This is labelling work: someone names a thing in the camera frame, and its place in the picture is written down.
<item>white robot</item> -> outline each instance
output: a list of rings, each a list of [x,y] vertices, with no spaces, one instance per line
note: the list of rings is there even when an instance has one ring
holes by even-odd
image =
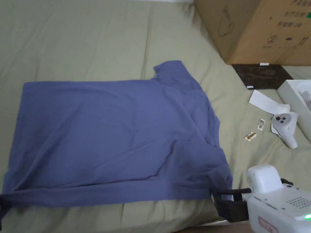
[[[212,190],[218,214],[229,222],[249,220],[255,233],[311,233],[311,192],[281,179],[275,167],[248,170],[252,189]],[[233,195],[234,201],[225,195]]]

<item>white paper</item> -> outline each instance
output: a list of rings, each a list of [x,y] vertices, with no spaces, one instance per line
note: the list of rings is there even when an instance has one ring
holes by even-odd
[[[264,94],[261,94],[257,90],[253,91],[253,94],[251,96],[251,99],[249,100],[249,103],[273,115],[280,115],[283,113],[290,112],[289,104],[277,103],[274,100],[270,99],[269,97],[266,97]],[[277,132],[277,130],[273,127],[272,123],[271,123],[271,131],[277,134],[279,137],[281,137],[279,133]]]

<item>blue t-shirt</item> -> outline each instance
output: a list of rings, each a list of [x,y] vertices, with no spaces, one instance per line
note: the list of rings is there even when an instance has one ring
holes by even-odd
[[[206,199],[231,189],[219,120],[181,61],[150,80],[25,83],[1,211]]]

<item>printed icon on box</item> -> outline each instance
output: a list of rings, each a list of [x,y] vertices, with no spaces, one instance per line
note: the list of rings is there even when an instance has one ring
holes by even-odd
[[[307,41],[308,38],[309,38],[309,37],[304,37],[304,38],[299,42],[298,45],[303,45],[303,44]]]
[[[218,27],[218,35],[220,37],[224,37],[232,32],[234,29],[234,23],[232,23],[229,12],[228,6],[225,6],[221,13],[221,18]]]
[[[270,36],[267,40],[269,44],[275,42],[277,40],[277,35]]]

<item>t-shirt sleeve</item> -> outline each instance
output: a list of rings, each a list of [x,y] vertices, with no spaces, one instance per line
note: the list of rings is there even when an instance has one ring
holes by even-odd
[[[154,67],[153,80],[180,90],[202,90],[200,84],[189,74],[181,61],[168,61]]]

